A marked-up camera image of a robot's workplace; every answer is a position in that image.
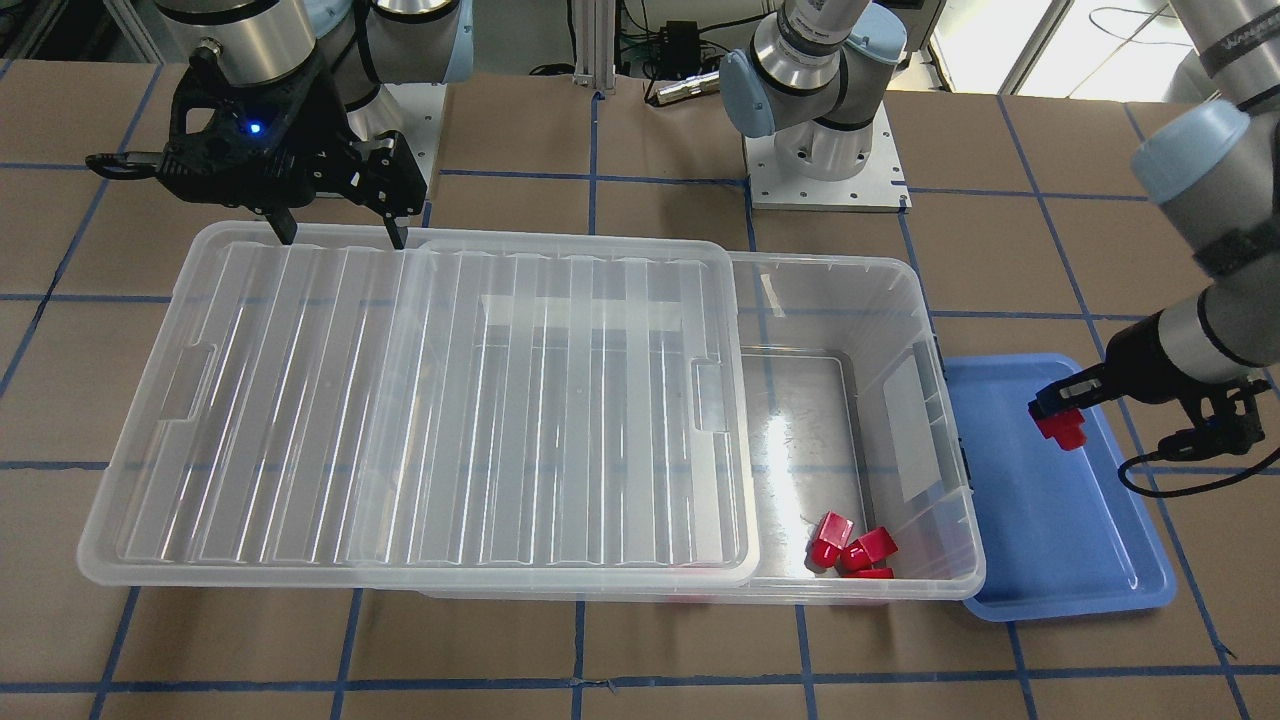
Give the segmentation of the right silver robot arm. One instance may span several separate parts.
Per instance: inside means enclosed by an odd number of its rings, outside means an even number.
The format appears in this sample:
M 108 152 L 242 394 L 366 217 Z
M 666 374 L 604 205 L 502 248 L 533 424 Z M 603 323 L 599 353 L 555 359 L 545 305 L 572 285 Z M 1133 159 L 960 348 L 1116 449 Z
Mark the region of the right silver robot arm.
M 110 181 L 154 179 L 192 204 L 243 208 L 294 241 L 294 210 L 335 195 L 380 219 L 393 249 L 428 201 L 394 85 L 474 70 L 470 1 L 160 1 L 188 61 L 157 152 L 105 152 Z

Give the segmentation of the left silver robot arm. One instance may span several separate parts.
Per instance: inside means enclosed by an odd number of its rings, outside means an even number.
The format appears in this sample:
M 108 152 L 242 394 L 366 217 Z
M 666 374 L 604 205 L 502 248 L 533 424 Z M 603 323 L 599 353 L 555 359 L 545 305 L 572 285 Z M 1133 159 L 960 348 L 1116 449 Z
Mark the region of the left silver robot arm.
M 1277 4 L 1172 9 L 1220 96 L 1149 136 L 1132 170 L 1211 282 L 1114 336 L 1101 364 L 1041 389 L 1037 421 L 1121 397 L 1233 396 L 1277 361 Z M 858 132 L 904 42 L 896 15 L 869 1 L 786 1 L 721 60 L 724 110 L 751 138 L 805 123 Z

